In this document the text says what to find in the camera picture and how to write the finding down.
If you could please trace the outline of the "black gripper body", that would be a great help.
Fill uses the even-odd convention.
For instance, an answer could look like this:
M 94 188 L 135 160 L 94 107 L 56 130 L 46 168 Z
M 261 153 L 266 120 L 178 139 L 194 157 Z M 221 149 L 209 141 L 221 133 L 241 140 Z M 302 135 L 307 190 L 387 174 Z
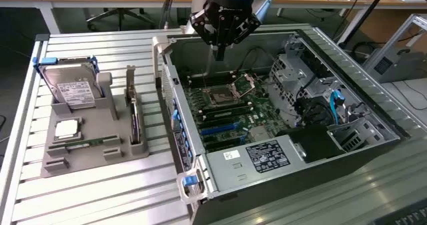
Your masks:
M 207 21 L 222 31 L 230 29 L 235 16 L 249 17 L 253 14 L 254 0 L 206 0 L 203 5 Z

